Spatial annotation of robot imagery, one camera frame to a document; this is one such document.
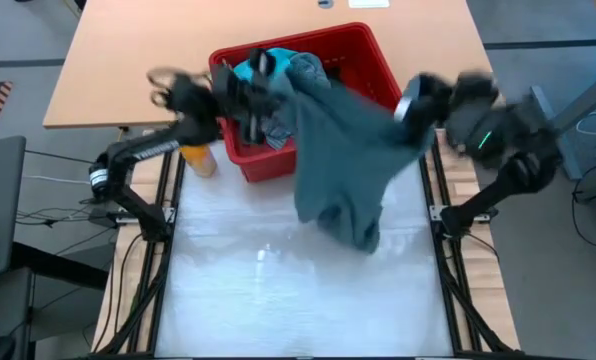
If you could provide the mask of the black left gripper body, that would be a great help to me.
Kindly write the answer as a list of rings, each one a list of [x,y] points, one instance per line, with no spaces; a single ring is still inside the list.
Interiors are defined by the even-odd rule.
[[[261,86],[239,78],[225,65],[212,65],[210,74],[218,117],[243,119],[247,124],[260,122],[263,99]]]

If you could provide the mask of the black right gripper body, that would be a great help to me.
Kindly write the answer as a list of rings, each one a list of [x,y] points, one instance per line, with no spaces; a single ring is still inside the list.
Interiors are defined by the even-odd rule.
[[[431,73],[419,73],[407,84],[394,112],[395,143],[426,150],[432,143],[437,122],[448,115],[453,86]]]

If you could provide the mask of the turquoise garment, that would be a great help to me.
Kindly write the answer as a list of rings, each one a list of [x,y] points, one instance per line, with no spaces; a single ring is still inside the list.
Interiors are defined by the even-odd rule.
[[[296,52],[293,50],[288,50],[284,48],[270,48],[268,50],[277,60],[277,67],[276,71],[271,78],[263,79],[263,80],[253,80],[252,79],[252,69],[249,66],[249,59],[246,61],[241,62],[240,64],[236,65],[232,71],[233,73],[240,79],[247,81],[249,83],[255,85],[264,85],[267,86],[271,83],[271,81],[279,74],[282,74],[290,65],[291,58],[296,55]]]

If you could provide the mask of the grey-green trousers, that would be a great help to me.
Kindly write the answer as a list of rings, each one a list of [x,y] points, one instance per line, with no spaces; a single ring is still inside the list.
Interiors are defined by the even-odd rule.
[[[297,149],[294,204],[302,223],[373,253],[389,182],[426,150],[395,143],[389,110],[330,80],[325,87],[287,68],[290,98],[281,117]]]

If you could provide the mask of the red plastic laundry bin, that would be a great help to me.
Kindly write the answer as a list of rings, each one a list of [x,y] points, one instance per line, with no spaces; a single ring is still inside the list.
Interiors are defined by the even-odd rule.
[[[361,22],[219,49],[210,55],[209,63],[239,65],[249,58],[253,48],[311,53],[327,71],[334,71],[344,85],[390,110],[396,108],[402,94],[371,29]],[[247,182],[261,182],[294,172],[293,141],[278,151],[268,145],[247,145],[240,139],[236,121],[225,119],[221,126],[227,156],[240,167]]]

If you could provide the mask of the blue grey striped garment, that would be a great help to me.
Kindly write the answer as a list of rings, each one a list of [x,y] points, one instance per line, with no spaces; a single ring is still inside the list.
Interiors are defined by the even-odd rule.
[[[301,74],[303,77],[311,80],[312,82],[318,83],[325,87],[330,86],[330,81],[320,59],[311,53],[296,52],[296,55],[291,58],[291,63],[288,68]],[[278,125],[278,142],[276,146],[270,146],[268,143],[267,145],[274,150],[280,150],[287,144],[293,133],[281,122],[280,118],[276,114],[274,114],[274,117]]]

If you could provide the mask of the orange spray bottle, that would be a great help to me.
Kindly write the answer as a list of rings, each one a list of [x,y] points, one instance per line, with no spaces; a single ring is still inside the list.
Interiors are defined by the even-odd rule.
[[[199,177],[211,177],[217,169],[217,163],[209,145],[182,146],[179,152],[187,165]]]

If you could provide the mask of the large tan wooden desk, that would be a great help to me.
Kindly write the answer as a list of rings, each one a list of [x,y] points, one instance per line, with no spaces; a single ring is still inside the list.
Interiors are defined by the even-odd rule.
[[[46,128],[163,124],[148,70],[206,69],[221,48],[335,25],[367,24],[400,86],[420,71],[453,78],[491,65],[466,0],[88,0],[49,103]]]

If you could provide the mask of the grey metal table leg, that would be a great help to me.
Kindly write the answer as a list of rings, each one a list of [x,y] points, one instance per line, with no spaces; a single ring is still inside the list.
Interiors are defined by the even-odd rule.
[[[596,110],[596,82],[558,113],[553,111],[539,86],[530,88],[529,99],[538,119],[544,121],[557,133],[556,144],[563,157],[563,167],[566,174],[572,180],[580,179],[582,171],[576,161],[574,150],[567,139],[566,133],[574,128],[585,116]]]

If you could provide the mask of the silver aluminium rail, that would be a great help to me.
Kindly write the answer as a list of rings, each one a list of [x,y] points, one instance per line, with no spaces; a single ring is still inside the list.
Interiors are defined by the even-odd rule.
[[[429,215],[433,221],[441,220],[441,212],[446,208],[446,205],[431,205],[429,207]],[[498,210],[494,207],[488,209],[486,212],[473,218],[477,223],[489,223],[493,217],[498,215]]]
[[[163,207],[163,215],[168,223],[172,223],[176,219],[176,210],[172,207]],[[120,207],[117,211],[110,212],[109,218],[117,224],[137,224],[138,219]]]

